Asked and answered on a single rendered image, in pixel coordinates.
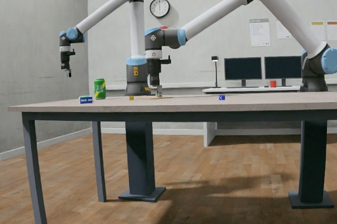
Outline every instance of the desk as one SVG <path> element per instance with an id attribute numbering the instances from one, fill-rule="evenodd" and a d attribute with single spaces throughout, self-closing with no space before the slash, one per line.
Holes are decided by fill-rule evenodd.
<path id="1" fill-rule="evenodd" d="M 299 91 L 299 86 L 277 86 L 277 87 L 220 87 L 203 89 L 205 94 L 248 94 L 248 93 L 291 93 Z"/>
<path id="2" fill-rule="evenodd" d="M 337 119 L 335 93 L 267 93 L 172 96 L 168 99 L 108 97 L 92 104 L 78 100 L 9 107 L 22 113 L 29 187 L 36 223 L 47 223 L 39 173 L 35 120 L 91 121 L 98 200 L 106 201 L 101 121 L 125 121 L 129 189 L 121 199 L 154 202 L 164 192 L 155 186 L 152 122 L 302 121 L 298 191 L 290 191 L 293 208 L 332 208 L 323 191 L 326 121 Z"/>

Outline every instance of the table leg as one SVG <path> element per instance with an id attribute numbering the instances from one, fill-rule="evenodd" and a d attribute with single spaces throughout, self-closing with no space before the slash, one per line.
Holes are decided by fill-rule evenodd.
<path id="1" fill-rule="evenodd" d="M 29 120 L 24 115 L 22 115 L 22 123 L 28 181 L 29 188 L 31 190 L 35 223 L 45 224 L 47 223 L 47 217 L 43 202 L 40 168 L 38 165 L 35 121 Z"/>
<path id="2" fill-rule="evenodd" d="M 125 123 L 129 189 L 119 198 L 156 202 L 165 187 L 156 187 L 152 123 Z"/>
<path id="3" fill-rule="evenodd" d="M 101 122 L 92 121 L 91 125 L 92 125 L 92 130 L 93 130 L 94 159 L 95 159 L 98 201 L 106 202 Z"/>
<path id="4" fill-rule="evenodd" d="M 298 191 L 289 191 L 292 208 L 333 208 L 324 188 L 327 121 L 302 121 Z"/>

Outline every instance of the monitor screen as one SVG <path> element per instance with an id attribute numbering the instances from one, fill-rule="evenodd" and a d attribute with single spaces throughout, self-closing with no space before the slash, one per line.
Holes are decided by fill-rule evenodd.
<path id="1" fill-rule="evenodd" d="M 301 78 L 301 56 L 265 57 L 265 78 Z"/>
<path id="2" fill-rule="evenodd" d="M 261 57 L 225 58 L 225 79 L 262 79 Z"/>

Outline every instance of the white paper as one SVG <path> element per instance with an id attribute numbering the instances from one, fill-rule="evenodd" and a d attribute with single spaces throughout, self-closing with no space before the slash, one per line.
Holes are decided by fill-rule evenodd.
<path id="1" fill-rule="evenodd" d="M 249 22 L 252 47 L 270 46 L 269 19 L 251 19 Z"/>
<path id="2" fill-rule="evenodd" d="M 337 40 L 337 21 L 328 21 L 326 26 L 328 40 Z"/>
<path id="3" fill-rule="evenodd" d="M 283 24 L 276 19 L 276 30 L 278 39 L 290 39 L 290 32 L 283 26 Z"/>
<path id="4" fill-rule="evenodd" d="M 312 21 L 311 30 L 319 40 L 325 41 L 324 21 Z"/>

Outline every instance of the red object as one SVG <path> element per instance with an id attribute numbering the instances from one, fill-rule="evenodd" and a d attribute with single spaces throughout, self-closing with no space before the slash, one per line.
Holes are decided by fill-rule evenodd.
<path id="1" fill-rule="evenodd" d="M 276 80 L 270 81 L 270 87 L 276 87 Z"/>

